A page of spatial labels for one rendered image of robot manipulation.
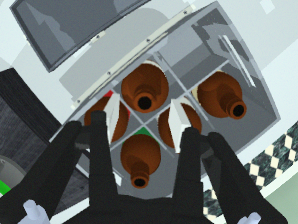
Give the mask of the grey divided crate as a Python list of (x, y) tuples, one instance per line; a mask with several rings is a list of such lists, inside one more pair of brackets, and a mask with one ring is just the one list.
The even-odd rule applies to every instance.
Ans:
[[(70, 120), (80, 121), (84, 125), (85, 112), (106, 93), (111, 90), (114, 94), (120, 94), (120, 101), (131, 113), (124, 135), (110, 144), (113, 172), (121, 178), (121, 185), (116, 183), (118, 194), (142, 199), (172, 197), (179, 154), (160, 138), (156, 118), (170, 107), (171, 99), (180, 100), (186, 95), (201, 119), (201, 134), (207, 136), (209, 132), (218, 132), (223, 135), (236, 155), (281, 120), (267, 83), (231, 19), (217, 0), (203, 8), (185, 16), (184, 19), (182, 18), (173, 25), (174, 27), (167, 29), (164, 32), (165, 35), (160, 35), (153, 40), (150, 43), (152, 44), (151, 48), (143, 48), (139, 54), (137, 53), (126, 62), (122, 66), (124, 70), (119, 71), (115, 78), (113, 78), (114, 73), (104, 81), (80, 104), (82, 107), (78, 107), (59, 129), (60, 131)], [(224, 36), (220, 35), (227, 36), (256, 87), (251, 84)], [(169, 83), (169, 94), (165, 103), (157, 110), (140, 113), (125, 103), (121, 94), (121, 80), (147, 59), (158, 63), (162, 68)], [(246, 115), (239, 120), (209, 115), (191, 93), (191, 90), (217, 70), (231, 75), (241, 86), (242, 100), (246, 104), (247, 111)], [(145, 127), (161, 144), (161, 162), (158, 169), (149, 175), (147, 187), (137, 189), (132, 186), (130, 174), (125, 171), (121, 164), (120, 152), (122, 142), (142, 127)], [(59, 131), (51, 137), (49, 142)]]

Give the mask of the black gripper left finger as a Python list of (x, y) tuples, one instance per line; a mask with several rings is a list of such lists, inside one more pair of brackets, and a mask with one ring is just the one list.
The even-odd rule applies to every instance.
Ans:
[(83, 149), (90, 149), (89, 224), (125, 224), (109, 147), (119, 101), (112, 94), (103, 111), (92, 111), (91, 125), (65, 124), (22, 181), (0, 197), (0, 224), (50, 224)]

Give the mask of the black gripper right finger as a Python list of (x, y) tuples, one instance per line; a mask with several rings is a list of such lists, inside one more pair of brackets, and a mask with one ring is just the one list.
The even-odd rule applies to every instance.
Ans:
[(201, 135), (177, 99), (171, 99), (168, 122), (179, 153), (170, 224), (205, 224), (201, 160), (227, 224), (288, 224), (263, 197), (221, 134)]

